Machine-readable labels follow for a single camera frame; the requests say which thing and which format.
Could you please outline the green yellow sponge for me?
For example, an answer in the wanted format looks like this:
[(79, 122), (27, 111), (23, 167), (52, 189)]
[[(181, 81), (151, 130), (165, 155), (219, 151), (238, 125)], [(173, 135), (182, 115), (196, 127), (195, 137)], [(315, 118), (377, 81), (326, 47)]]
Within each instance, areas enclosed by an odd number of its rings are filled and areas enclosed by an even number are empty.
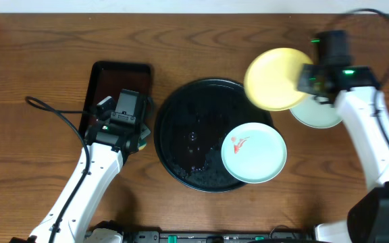
[(147, 143), (145, 141), (138, 143), (138, 150), (141, 151), (146, 147)]

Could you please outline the light blue plate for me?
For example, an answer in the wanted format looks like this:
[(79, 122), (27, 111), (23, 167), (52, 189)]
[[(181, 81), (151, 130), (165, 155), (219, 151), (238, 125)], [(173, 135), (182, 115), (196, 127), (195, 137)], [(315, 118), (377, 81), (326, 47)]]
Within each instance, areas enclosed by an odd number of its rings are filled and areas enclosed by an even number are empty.
[(325, 97), (315, 99), (311, 95), (291, 108), (290, 112), (306, 126), (317, 129), (331, 128), (339, 124), (342, 119), (337, 115), (335, 108), (331, 104), (321, 104), (321, 102), (326, 101)]
[(245, 123), (224, 138), (221, 157), (228, 173), (248, 184), (260, 184), (275, 178), (287, 159), (286, 143), (271, 126)]

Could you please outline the yellow plate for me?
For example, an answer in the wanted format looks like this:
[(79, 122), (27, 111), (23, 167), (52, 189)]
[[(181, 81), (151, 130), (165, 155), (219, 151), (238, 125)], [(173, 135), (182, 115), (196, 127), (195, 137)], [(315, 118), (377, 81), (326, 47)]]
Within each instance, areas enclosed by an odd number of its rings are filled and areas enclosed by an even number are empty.
[(258, 56), (244, 76), (249, 101), (266, 111), (283, 111), (298, 105), (307, 94), (297, 90), (303, 66), (311, 58), (297, 49), (271, 49)]

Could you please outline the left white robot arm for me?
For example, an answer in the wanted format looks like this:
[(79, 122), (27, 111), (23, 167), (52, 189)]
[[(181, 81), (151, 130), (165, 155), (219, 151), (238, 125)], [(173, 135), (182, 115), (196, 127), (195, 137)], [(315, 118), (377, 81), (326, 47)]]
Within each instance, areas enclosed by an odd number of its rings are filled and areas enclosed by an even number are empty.
[(113, 112), (97, 119), (82, 141), (78, 164), (59, 198), (27, 239), (11, 242), (122, 242), (124, 233), (112, 221), (87, 234), (89, 223), (111, 181), (128, 155), (146, 146), (151, 133), (143, 115)]

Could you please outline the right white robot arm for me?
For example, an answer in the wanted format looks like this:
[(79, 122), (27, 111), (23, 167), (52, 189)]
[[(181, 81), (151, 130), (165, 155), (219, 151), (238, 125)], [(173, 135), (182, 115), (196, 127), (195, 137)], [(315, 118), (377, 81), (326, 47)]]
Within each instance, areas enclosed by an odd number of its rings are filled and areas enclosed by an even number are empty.
[(368, 193), (335, 223), (314, 229), (319, 242), (389, 242), (389, 112), (369, 67), (305, 64), (297, 85), (331, 104), (358, 154)]

